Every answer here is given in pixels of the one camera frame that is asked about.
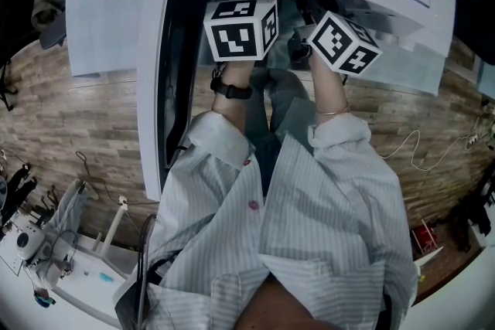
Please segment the black swivel chair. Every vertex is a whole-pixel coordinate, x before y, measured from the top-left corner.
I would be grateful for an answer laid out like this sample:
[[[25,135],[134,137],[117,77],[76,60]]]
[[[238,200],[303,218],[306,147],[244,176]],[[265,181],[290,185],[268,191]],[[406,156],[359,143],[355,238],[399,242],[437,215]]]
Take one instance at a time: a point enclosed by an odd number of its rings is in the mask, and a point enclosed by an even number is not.
[[[14,106],[9,103],[7,95],[15,96],[19,92],[17,89],[9,89],[5,82],[6,71],[11,63],[12,60],[8,59],[2,66],[0,66],[0,101],[5,105],[8,112],[12,111]]]

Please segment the person's right forearm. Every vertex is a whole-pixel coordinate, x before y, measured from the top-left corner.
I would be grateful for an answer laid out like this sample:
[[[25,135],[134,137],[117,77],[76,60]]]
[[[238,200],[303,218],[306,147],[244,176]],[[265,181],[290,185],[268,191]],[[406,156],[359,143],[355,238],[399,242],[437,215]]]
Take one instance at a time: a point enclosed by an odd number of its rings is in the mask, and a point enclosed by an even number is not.
[[[340,75],[332,71],[315,52],[309,57],[309,67],[314,87],[316,123],[321,125],[347,113],[349,104]]]

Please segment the pale striped shirt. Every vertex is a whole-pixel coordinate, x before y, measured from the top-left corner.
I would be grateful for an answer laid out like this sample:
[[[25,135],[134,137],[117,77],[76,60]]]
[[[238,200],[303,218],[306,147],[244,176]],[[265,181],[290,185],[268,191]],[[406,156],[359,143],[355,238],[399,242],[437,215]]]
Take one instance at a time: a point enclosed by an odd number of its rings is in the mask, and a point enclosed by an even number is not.
[[[341,114],[286,135],[268,189],[251,143],[208,111],[189,127],[152,231],[145,330],[229,330],[268,276],[316,319],[398,330],[417,291],[398,177],[367,123]]]

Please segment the pale denim garment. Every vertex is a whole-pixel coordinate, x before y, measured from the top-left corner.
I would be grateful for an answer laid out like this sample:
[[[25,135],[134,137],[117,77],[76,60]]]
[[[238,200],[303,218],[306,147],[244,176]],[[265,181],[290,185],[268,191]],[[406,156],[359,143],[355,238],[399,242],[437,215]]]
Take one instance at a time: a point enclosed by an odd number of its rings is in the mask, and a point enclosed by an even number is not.
[[[56,212],[45,225],[45,232],[53,237],[73,236],[77,233],[87,202],[99,200],[100,196],[89,182],[74,179],[63,194]]]

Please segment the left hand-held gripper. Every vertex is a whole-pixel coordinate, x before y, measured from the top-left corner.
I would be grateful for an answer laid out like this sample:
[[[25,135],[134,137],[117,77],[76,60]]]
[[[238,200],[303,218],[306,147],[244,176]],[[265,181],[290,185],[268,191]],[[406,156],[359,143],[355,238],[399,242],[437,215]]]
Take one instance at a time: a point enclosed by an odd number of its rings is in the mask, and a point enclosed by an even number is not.
[[[262,60],[278,38],[278,3],[277,0],[211,2],[203,26],[214,60]]]

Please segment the red frame stand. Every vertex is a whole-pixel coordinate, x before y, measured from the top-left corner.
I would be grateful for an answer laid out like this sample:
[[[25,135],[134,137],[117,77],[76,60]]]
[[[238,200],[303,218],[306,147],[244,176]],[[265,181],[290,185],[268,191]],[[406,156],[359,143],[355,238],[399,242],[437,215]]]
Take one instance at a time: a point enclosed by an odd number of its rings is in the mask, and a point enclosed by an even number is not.
[[[418,257],[425,256],[439,248],[438,237],[434,229],[424,220],[421,225],[411,229],[410,234],[413,251]]]

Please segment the black tripod stand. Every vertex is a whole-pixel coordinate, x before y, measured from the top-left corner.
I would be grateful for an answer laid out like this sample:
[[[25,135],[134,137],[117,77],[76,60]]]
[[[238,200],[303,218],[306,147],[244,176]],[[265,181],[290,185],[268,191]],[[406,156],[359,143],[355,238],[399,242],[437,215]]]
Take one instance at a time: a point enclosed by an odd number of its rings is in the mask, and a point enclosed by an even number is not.
[[[32,167],[25,163],[7,183],[7,196],[0,209],[0,228],[7,226],[17,209],[26,201],[28,195],[37,187],[36,177],[28,179]]]

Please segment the white table with teal top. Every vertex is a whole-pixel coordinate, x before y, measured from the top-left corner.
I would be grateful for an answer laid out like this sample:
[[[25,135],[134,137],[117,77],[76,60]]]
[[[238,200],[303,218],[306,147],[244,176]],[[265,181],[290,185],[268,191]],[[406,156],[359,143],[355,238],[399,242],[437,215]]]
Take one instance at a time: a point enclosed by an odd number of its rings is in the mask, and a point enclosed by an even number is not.
[[[480,93],[495,101],[495,66],[480,61],[480,68],[476,82]]]

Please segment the office chair with grey garment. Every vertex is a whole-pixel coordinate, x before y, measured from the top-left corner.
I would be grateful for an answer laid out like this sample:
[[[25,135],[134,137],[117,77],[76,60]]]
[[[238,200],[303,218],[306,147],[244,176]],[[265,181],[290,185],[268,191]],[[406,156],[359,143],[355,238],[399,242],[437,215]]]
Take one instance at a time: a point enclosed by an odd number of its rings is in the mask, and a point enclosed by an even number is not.
[[[66,0],[34,0],[31,23],[43,49],[62,46],[67,37]]]

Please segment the black wrist band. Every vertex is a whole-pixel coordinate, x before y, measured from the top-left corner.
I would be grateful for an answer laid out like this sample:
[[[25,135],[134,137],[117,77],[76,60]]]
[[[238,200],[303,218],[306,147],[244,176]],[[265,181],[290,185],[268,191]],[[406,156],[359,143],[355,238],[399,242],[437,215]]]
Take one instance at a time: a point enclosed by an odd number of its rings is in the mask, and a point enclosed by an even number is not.
[[[248,100],[252,95],[251,87],[239,88],[232,84],[226,85],[220,77],[214,77],[211,80],[210,89],[215,94],[223,95],[227,99]]]

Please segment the person's chest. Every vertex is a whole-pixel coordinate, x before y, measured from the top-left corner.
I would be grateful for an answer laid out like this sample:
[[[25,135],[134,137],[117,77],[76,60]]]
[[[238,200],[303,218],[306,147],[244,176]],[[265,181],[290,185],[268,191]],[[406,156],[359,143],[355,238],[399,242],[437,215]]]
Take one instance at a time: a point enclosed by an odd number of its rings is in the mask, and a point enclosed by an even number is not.
[[[339,330],[310,312],[269,275],[242,311],[234,330]]]

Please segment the white round device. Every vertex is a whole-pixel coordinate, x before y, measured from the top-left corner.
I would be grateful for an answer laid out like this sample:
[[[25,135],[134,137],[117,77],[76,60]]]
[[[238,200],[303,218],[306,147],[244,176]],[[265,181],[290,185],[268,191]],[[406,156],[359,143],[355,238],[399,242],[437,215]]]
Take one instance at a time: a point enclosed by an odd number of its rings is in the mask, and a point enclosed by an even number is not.
[[[36,225],[27,226],[16,241],[17,254],[22,260],[33,257],[46,239],[44,231]]]

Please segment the white table with pale cloth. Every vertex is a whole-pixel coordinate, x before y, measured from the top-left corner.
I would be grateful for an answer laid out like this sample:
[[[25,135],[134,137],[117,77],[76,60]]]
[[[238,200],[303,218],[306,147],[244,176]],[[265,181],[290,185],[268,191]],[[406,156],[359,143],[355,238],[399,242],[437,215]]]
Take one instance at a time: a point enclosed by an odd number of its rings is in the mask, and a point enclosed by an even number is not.
[[[138,67],[138,30],[144,0],[66,0],[73,75]]]

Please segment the white desk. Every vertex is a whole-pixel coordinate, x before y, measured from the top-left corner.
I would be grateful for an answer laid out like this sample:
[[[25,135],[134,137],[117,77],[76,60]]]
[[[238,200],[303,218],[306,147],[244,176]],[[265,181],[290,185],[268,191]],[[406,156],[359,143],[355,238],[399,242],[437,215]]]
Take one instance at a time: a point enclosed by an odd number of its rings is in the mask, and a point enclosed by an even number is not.
[[[118,225],[125,217],[125,211],[112,206],[110,214],[114,217],[111,225],[107,230],[100,231],[97,238],[79,235],[76,250],[69,254],[74,259],[73,273],[58,281],[50,294],[56,300],[64,300],[106,325],[119,328],[120,324],[112,305],[112,297],[117,288],[131,274],[137,264],[138,254],[133,250],[111,243]],[[14,220],[19,224],[0,242],[0,263],[4,263],[10,271],[8,274],[0,274],[0,302],[11,301],[13,304],[18,304],[15,301],[16,287],[25,288],[28,294],[31,292],[30,279],[26,277],[22,263],[17,256],[15,241],[20,232],[31,224],[33,219],[32,216],[16,215]],[[111,276],[114,282],[102,281],[100,273]]]

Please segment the person's left forearm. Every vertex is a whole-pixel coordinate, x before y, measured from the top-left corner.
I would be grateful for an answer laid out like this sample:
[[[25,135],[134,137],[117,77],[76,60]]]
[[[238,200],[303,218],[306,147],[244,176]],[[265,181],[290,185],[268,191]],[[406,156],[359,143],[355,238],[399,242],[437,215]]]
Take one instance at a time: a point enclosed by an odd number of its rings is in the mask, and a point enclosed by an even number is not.
[[[232,84],[239,88],[250,87],[251,73],[254,61],[230,61],[221,71],[213,72],[214,77],[220,77],[226,85]],[[215,94],[211,110],[224,116],[240,133],[245,134],[246,110],[248,100],[227,99],[223,95]]]

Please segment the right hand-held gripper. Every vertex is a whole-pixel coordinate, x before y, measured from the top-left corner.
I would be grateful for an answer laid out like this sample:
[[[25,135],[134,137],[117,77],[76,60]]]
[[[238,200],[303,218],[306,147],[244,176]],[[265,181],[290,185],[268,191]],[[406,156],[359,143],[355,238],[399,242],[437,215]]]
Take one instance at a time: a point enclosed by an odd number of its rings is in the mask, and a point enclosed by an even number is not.
[[[327,12],[318,24],[296,28],[288,41],[294,70],[308,69],[313,53],[332,71],[350,76],[361,75],[383,54],[363,26],[332,12]]]

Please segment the blue jeans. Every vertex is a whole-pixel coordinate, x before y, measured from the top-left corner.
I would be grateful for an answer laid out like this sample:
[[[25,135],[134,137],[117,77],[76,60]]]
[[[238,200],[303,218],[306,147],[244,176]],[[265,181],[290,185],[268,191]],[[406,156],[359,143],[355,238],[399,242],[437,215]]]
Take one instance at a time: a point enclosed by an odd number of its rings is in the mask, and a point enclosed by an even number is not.
[[[287,134],[312,151],[308,128],[314,124],[316,109],[300,79],[290,71],[256,67],[250,85],[245,135],[254,146],[266,195]]]

